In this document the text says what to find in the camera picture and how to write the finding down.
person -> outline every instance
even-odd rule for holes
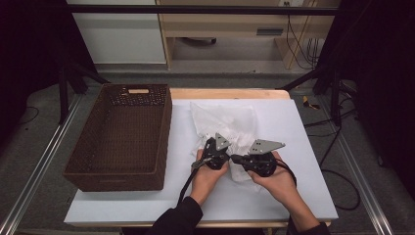
[[[197,158],[202,156],[203,150],[198,151]],[[282,161],[278,152],[272,152],[277,160]],[[196,225],[202,219],[202,204],[206,201],[209,194],[214,190],[214,186],[219,178],[226,173],[229,163],[226,163],[221,170],[213,170],[203,165],[195,175],[192,181],[192,191],[190,195],[184,198],[175,209],[168,209],[162,214],[150,229],[143,230],[138,228],[123,228],[125,235],[140,234],[145,231],[146,235],[159,234],[246,234],[259,235],[264,234],[260,228],[229,228],[229,229],[212,229],[196,228]],[[286,169],[277,167],[275,172],[269,177],[261,177],[253,171],[248,171],[248,175],[253,182],[261,185],[280,202],[290,213],[288,231],[291,235],[326,235],[330,234],[326,224],[319,222],[314,216],[308,205],[300,196],[297,186]]]

metal bracket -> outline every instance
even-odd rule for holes
[[[250,155],[263,155],[273,150],[284,147],[285,144],[281,142],[274,142],[268,140],[257,139],[250,147]]]

basket handle hole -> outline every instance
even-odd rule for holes
[[[101,179],[100,183],[125,183],[125,179]]]
[[[128,93],[130,94],[149,94],[149,89],[128,89]]]

white table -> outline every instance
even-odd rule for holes
[[[88,192],[78,190],[65,223],[74,226],[150,226],[177,204],[180,190],[194,161],[198,141],[190,102],[206,105],[251,105],[257,118],[257,138],[286,143],[278,152],[298,180],[300,194],[316,217],[338,218],[293,100],[278,99],[173,99],[164,188],[150,192]],[[265,189],[241,184],[230,172],[217,183],[203,205],[200,227],[285,226],[289,214]]]

brown wicker basket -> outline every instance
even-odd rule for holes
[[[171,110],[167,85],[104,84],[64,177],[84,192],[161,190]]]

